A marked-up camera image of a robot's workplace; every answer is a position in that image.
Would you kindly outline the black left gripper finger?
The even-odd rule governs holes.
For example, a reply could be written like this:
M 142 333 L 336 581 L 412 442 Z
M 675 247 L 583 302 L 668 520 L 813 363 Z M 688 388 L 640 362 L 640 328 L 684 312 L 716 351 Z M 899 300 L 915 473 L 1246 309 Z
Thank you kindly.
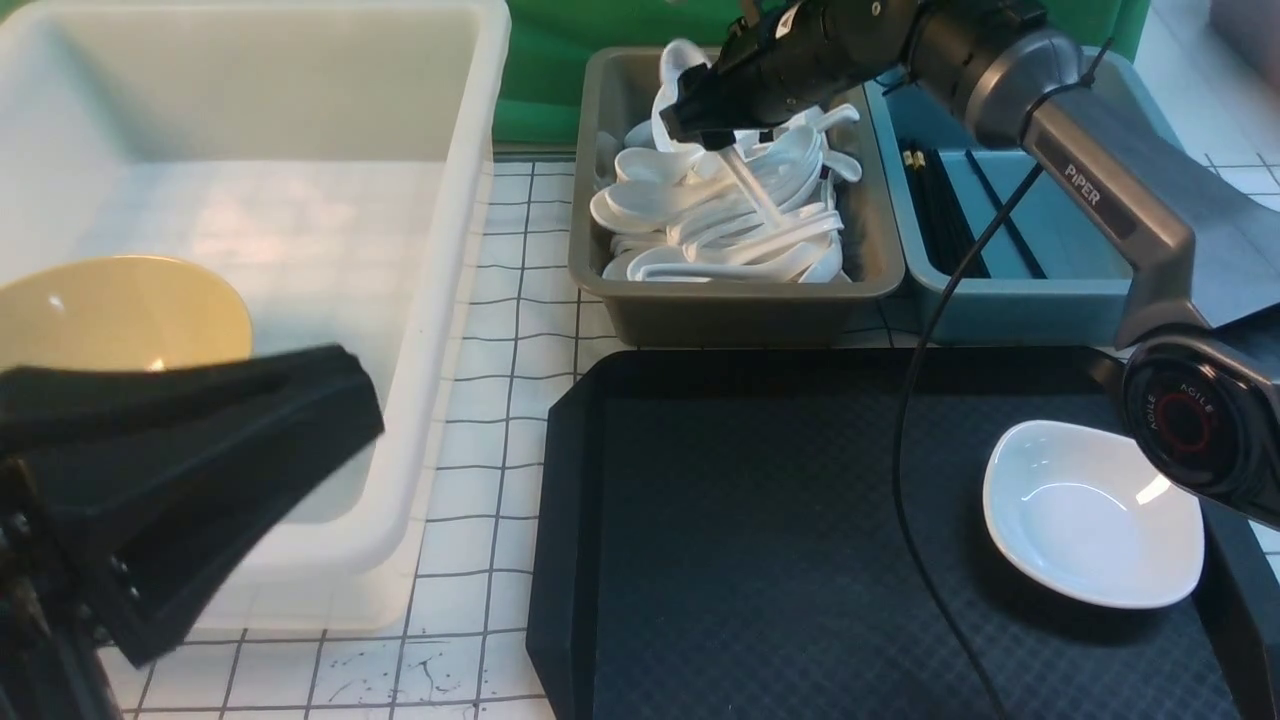
M 3 373 L 24 470 L 87 609 L 133 664 L 174 650 L 250 551 L 384 429 L 338 345 L 169 372 Z

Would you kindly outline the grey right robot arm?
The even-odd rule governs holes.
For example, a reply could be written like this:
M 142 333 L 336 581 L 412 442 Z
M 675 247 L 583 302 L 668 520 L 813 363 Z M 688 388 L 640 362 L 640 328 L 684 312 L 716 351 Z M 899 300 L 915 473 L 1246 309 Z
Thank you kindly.
M 1276 527 L 1277 213 L 1098 95 L 1038 3 L 792 1 L 736 20 L 660 120 L 718 151 L 893 68 L 979 145 L 1027 151 L 1130 265 L 1117 407 L 1153 466 Z

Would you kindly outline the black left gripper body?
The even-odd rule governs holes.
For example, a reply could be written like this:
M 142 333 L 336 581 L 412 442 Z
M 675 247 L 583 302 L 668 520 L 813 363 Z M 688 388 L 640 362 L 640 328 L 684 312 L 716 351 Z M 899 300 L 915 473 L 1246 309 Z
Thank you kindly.
M 84 605 L 24 468 L 3 462 L 1 715 L 120 719 Z

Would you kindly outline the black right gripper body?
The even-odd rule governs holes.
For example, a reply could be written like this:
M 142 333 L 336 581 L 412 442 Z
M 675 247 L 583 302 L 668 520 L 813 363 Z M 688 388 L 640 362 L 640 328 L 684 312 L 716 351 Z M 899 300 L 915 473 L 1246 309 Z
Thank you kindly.
M 673 141 L 726 149 L 900 65 L 920 17 L 919 1 L 790 1 L 741 17 L 712 64 L 681 72 L 660 122 Z

